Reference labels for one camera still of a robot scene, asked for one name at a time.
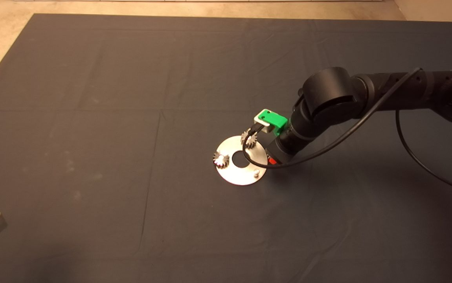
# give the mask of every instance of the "green block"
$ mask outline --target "green block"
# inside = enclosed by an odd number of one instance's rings
[[[261,114],[259,114],[258,118],[275,127],[273,130],[273,134],[275,134],[275,136],[280,135],[280,133],[284,130],[285,124],[287,124],[287,118],[269,110],[264,110]]]

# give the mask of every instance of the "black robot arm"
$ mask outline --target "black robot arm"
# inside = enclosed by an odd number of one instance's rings
[[[332,125],[361,118],[406,73],[354,75],[344,68],[327,68],[310,76],[284,131],[266,148],[279,164]],[[452,71],[418,71],[379,110],[432,109],[452,122]]]

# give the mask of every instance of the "center hole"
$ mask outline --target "center hole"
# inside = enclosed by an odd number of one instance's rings
[[[239,168],[245,168],[247,165],[249,165],[249,161],[245,159],[245,156],[242,151],[237,151],[233,153],[233,157],[231,158],[233,161],[233,164]]]

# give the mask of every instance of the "black cable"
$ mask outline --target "black cable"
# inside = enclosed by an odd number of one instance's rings
[[[343,140],[346,140],[351,134],[353,134],[357,129],[359,129],[359,127],[361,127],[362,124],[364,124],[364,122],[366,122],[373,113],[375,113],[375,111],[377,111],[377,109],[382,106],[382,104],[384,104],[384,102],[386,102],[386,100],[388,98],[390,98],[395,91],[400,88],[400,86],[402,86],[408,79],[410,79],[413,75],[415,75],[418,71],[420,71],[421,68],[415,68],[413,71],[407,73],[406,75],[404,75],[398,82],[396,82],[383,96],[382,98],[380,98],[372,107],[371,109],[369,109],[369,111],[366,112],[366,114],[364,114],[364,116],[362,118],[360,118],[357,123],[355,123],[350,129],[348,129],[344,134],[342,134],[339,138],[337,138],[334,142],[330,143],[329,145],[327,145],[326,147],[324,147],[323,149],[316,151],[306,157],[304,157],[303,159],[300,159],[298,161],[292,161],[289,163],[283,163],[283,164],[275,164],[275,165],[264,165],[261,164],[259,162],[255,162],[254,160],[251,159],[251,157],[249,156],[249,154],[247,154],[246,152],[246,142],[247,139],[252,136],[253,134],[255,134],[257,131],[255,129],[251,129],[247,135],[247,137],[244,140],[244,143],[242,145],[242,152],[244,153],[244,157],[252,164],[257,165],[261,168],[266,168],[266,169],[280,169],[280,168],[286,168],[286,167],[290,167],[296,164],[300,164],[303,162],[306,162],[308,160],[314,159],[318,156],[321,156],[322,154],[332,150],[334,147],[336,147],[337,145],[339,145],[341,142],[343,142]]]
[[[418,163],[418,165],[420,165],[423,169],[425,169],[427,172],[429,172],[432,176],[436,177],[437,179],[439,179],[440,181],[445,182],[446,184],[452,186],[452,182],[437,175],[436,173],[434,173],[432,170],[430,170],[425,164],[422,163],[422,161],[420,161],[420,159],[418,159],[418,157],[411,151],[410,147],[408,146],[408,144],[406,143],[406,140],[404,140],[404,135],[402,134],[402,130],[401,130],[401,122],[399,120],[399,110],[395,111],[395,125],[397,127],[397,134],[399,134],[399,139],[401,140],[402,146],[404,147],[404,149],[408,152],[408,154],[411,156],[411,158],[413,158],[413,160]]]

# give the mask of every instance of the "metal gear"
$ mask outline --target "metal gear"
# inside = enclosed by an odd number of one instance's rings
[[[248,135],[249,133],[247,131],[244,131],[242,133],[242,137],[240,138],[240,143],[243,145],[244,144],[244,140],[245,137]],[[245,145],[245,148],[251,149],[253,148],[257,143],[257,135],[253,134],[252,136],[249,136],[249,139],[247,140],[247,143]]]
[[[230,164],[230,156],[215,152],[212,161],[217,168],[224,169]]]

